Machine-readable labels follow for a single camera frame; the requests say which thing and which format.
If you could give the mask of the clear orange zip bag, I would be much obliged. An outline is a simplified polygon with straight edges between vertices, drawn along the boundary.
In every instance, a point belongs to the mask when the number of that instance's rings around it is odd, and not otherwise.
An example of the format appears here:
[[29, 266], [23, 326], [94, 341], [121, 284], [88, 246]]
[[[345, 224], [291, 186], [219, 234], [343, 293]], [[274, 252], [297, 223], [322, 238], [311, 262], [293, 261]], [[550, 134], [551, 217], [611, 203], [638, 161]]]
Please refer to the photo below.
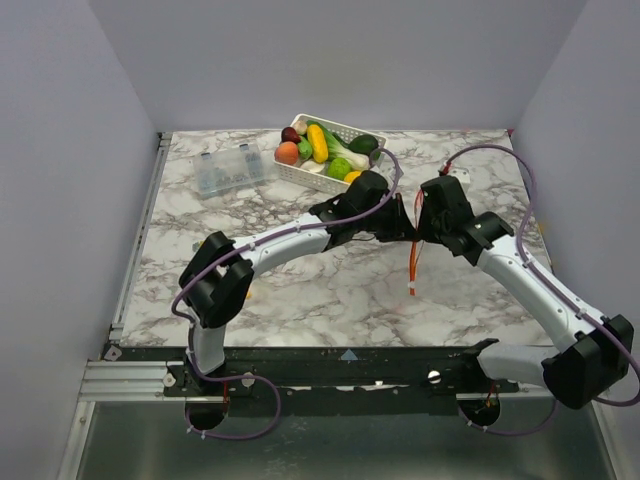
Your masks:
[[[422, 207], [424, 204], [424, 198], [425, 198], [425, 195], [421, 190], [419, 190], [416, 193], [416, 196], [414, 198], [413, 215], [415, 220], [415, 227], [419, 226], [419, 220], [422, 212]], [[409, 265], [408, 265], [408, 273], [409, 273], [408, 292], [410, 296], [416, 295], [415, 281], [417, 277], [417, 269], [418, 269], [422, 248], [423, 248], [423, 243], [421, 241], [414, 241], [411, 244], [410, 254], [409, 254]]]

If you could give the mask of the white perforated plastic basket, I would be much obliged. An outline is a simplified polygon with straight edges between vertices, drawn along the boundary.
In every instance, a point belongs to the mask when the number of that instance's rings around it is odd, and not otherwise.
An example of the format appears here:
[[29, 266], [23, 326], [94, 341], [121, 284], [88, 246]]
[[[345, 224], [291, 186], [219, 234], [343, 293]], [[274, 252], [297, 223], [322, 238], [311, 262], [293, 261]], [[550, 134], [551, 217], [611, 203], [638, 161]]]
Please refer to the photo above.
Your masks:
[[[374, 150], [369, 156], [367, 156], [369, 158], [369, 166], [370, 166], [368, 170], [379, 166], [381, 162], [385, 159], [385, 155], [379, 150], [381, 147], [384, 147], [387, 143], [387, 138], [384, 136], [377, 135], [366, 130], [332, 122], [323, 118], [315, 117], [315, 116], [304, 114], [304, 113], [298, 114], [294, 118], [294, 120], [292, 120], [290, 126], [292, 127], [292, 124], [298, 119], [304, 119], [305, 121], [312, 120], [320, 123], [327, 130], [333, 133], [337, 137], [337, 139], [347, 148], [348, 148], [348, 143], [358, 135], [369, 134], [376, 137], [379, 141], [379, 148]], [[329, 178], [326, 175], [326, 170], [329, 164], [331, 163], [331, 161], [332, 160], [328, 159], [325, 163], [323, 163], [325, 165], [325, 168], [322, 174], [314, 174], [314, 173], [301, 170], [299, 166], [305, 161], [302, 161], [300, 159], [293, 166], [278, 163], [274, 159], [274, 165], [275, 165], [276, 171], [278, 172], [279, 177], [283, 180], [289, 181], [297, 185], [305, 186], [308, 188], [313, 188], [315, 190], [325, 192], [331, 195], [337, 195], [345, 192], [350, 186], [350, 184], [345, 183], [344, 181], [338, 181], [338, 180]]]

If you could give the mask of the light green toy vegetable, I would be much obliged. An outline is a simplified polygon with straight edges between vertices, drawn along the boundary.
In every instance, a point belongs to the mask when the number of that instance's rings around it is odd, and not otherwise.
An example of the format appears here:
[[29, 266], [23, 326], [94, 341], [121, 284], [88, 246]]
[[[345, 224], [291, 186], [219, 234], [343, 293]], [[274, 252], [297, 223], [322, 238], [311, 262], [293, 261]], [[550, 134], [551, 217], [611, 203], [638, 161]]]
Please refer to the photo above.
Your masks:
[[299, 159], [302, 161], [309, 160], [313, 155], [313, 148], [305, 137], [301, 137], [297, 143]]

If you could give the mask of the yellow toy corn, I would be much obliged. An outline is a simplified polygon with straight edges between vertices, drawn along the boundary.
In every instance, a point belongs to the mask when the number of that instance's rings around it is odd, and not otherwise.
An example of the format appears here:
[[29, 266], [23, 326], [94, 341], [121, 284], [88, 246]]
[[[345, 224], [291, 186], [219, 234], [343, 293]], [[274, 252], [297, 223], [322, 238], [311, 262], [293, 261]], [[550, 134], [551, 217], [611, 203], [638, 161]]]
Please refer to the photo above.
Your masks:
[[323, 129], [316, 124], [307, 126], [307, 139], [312, 147], [315, 162], [323, 164], [328, 160], [329, 151]]

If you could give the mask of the toy peach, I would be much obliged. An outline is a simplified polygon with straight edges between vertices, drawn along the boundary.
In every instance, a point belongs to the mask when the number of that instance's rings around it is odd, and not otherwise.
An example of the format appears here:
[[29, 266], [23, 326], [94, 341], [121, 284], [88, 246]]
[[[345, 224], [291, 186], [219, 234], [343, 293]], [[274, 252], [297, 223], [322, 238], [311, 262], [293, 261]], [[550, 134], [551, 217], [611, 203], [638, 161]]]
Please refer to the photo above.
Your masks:
[[295, 142], [286, 141], [282, 142], [274, 152], [274, 159], [276, 162], [293, 166], [299, 160], [299, 150]]

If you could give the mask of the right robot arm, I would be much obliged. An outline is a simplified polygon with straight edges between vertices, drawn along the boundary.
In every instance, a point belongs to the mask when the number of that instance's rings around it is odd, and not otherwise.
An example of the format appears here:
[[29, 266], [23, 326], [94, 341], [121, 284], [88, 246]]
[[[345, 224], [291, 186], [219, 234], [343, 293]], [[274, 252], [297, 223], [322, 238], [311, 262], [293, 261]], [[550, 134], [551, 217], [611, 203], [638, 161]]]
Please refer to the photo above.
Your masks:
[[564, 406], [580, 409], [634, 363], [634, 328], [622, 315], [608, 317], [551, 275], [497, 214], [473, 213], [459, 180], [439, 176], [421, 186], [420, 238], [445, 246], [500, 283], [542, 326], [550, 347], [490, 340], [460, 367], [460, 379], [480, 392], [495, 380], [541, 386]]

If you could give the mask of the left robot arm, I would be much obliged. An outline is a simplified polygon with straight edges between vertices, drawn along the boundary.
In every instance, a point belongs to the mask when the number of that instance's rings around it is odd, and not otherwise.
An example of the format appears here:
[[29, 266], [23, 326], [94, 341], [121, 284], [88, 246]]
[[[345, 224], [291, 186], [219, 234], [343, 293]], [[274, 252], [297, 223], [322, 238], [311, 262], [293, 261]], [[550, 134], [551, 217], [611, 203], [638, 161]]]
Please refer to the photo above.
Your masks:
[[316, 204], [281, 227], [237, 239], [210, 234], [179, 277], [189, 312], [187, 382], [201, 395], [214, 393], [222, 380], [226, 325], [242, 310], [253, 280], [299, 257], [319, 254], [370, 233], [380, 242], [413, 241], [417, 231], [402, 196], [376, 172], [367, 171], [348, 189]]

